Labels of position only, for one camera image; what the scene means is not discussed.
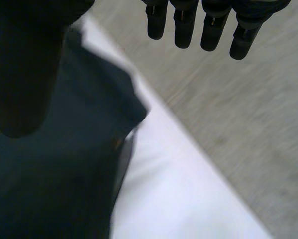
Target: floor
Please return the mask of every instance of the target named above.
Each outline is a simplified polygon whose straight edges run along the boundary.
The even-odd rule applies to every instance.
[[[224,177],[276,238],[298,239],[298,0],[261,29],[247,58],[230,59],[231,14],[216,51],[174,46],[173,10],[159,41],[140,0],[101,1],[94,16],[140,69]]]

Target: hand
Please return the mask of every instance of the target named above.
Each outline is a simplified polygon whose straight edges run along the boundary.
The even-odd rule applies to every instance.
[[[148,16],[148,35],[159,40],[163,36],[169,0],[142,0]],[[201,48],[214,51],[222,36],[227,18],[233,9],[238,26],[230,48],[230,56],[242,60],[247,55],[262,24],[274,13],[284,9],[291,0],[201,0],[206,17]],[[170,0],[175,8],[175,45],[190,45],[199,0]]]

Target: white sheet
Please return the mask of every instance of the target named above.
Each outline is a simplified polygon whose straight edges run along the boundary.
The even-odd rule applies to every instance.
[[[270,238],[92,16],[86,16],[84,29],[85,47],[131,69],[140,96],[151,107],[115,207],[112,237]]]

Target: dark jacket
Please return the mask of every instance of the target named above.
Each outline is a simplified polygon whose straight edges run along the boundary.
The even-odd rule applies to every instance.
[[[68,31],[39,129],[18,139],[0,131],[0,239],[103,238],[107,233],[122,150],[115,142],[147,112],[130,76],[87,52],[80,41],[77,31]]]

